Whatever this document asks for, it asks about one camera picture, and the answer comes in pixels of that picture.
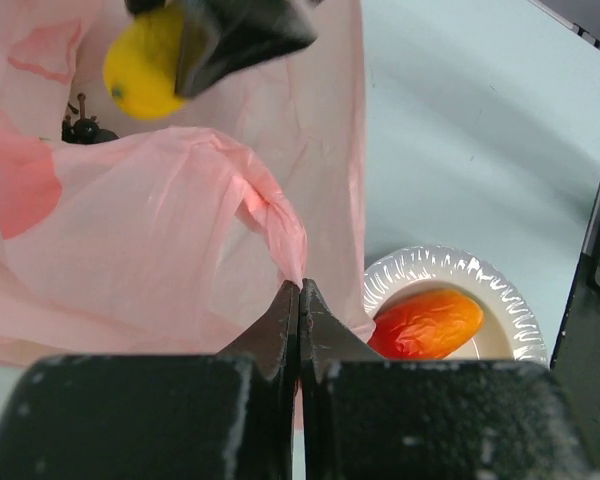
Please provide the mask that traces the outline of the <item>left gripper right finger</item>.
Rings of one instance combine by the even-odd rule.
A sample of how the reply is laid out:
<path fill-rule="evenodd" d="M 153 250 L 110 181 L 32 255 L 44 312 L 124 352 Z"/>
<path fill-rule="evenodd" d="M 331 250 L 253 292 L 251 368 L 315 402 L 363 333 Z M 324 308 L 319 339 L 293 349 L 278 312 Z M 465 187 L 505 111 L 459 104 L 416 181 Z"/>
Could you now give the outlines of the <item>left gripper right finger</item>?
<path fill-rule="evenodd" d="M 310 479 L 600 479 L 552 373 L 532 361 L 390 361 L 299 300 Z"/>

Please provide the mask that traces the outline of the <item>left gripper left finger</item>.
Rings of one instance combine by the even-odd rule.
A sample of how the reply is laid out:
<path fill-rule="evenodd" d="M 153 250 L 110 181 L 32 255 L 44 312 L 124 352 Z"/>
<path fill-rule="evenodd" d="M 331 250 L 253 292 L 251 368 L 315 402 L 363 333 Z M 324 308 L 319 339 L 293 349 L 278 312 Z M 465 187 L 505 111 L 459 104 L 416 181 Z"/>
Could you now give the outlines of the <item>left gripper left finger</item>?
<path fill-rule="evenodd" d="M 287 479 L 299 288 L 213 355 L 56 355 L 0 416 L 0 479 Z"/>

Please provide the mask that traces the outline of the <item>yellow fake lemon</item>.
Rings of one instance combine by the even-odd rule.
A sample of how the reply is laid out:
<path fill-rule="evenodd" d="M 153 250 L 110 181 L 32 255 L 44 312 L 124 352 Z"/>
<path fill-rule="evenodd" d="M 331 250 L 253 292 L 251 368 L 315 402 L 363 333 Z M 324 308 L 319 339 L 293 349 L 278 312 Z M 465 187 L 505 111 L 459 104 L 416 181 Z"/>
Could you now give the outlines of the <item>yellow fake lemon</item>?
<path fill-rule="evenodd" d="M 183 26 L 182 9 L 171 3 L 135 17 L 110 45 L 103 80 L 125 114 L 156 120 L 184 105 L 175 93 Z"/>

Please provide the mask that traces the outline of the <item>white paper plate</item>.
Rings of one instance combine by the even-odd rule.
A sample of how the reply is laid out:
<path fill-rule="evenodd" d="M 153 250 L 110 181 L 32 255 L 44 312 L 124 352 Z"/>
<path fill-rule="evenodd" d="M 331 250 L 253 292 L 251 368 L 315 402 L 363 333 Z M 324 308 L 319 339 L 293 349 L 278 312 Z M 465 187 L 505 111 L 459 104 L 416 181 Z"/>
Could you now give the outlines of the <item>white paper plate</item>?
<path fill-rule="evenodd" d="M 480 305 L 482 328 L 450 360 L 513 359 L 544 367 L 550 355 L 537 319 L 518 289 L 488 262 L 456 248 L 427 245 L 399 249 L 364 273 L 368 316 L 428 290 L 454 289 Z"/>

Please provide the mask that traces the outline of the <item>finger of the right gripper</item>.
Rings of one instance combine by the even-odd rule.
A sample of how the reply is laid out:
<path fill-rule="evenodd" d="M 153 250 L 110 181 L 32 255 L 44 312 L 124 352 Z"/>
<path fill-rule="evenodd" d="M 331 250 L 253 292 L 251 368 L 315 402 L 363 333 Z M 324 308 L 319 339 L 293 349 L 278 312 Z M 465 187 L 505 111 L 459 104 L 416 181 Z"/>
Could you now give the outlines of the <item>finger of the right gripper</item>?
<path fill-rule="evenodd" d="M 298 1 L 127 1 L 125 7 L 136 19 L 169 7 L 183 16 L 167 38 L 176 42 L 174 93 L 184 98 L 317 39 Z"/>

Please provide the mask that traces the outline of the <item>red orange fake mango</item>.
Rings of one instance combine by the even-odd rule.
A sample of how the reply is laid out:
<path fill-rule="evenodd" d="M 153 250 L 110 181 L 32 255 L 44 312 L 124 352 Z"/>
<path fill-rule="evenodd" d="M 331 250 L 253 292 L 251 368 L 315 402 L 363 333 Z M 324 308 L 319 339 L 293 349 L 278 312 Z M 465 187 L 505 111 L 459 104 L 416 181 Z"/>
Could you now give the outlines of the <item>red orange fake mango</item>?
<path fill-rule="evenodd" d="M 471 340 L 483 323 L 483 309 L 469 296 L 431 290 L 376 316 L 369 345 L 392 360 L 443 359 Z"/>

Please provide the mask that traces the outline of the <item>pink plastic bag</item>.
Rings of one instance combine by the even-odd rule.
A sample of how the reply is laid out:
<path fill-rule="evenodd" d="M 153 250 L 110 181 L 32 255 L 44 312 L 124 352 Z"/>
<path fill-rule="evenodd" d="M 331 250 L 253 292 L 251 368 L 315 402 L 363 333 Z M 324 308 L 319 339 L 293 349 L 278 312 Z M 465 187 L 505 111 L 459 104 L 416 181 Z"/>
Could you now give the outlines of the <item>pink plastic bag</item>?
<path fill-rule="evenodd" d="M 307 17 L 308 49 L 138 122 L 101 78 L 122 2 L 0 1 L 0 363 L 214 353 L 306 277 L 371 336 L 362 9 Z M 117 140 L 62 141 L 79 92 Z"/>

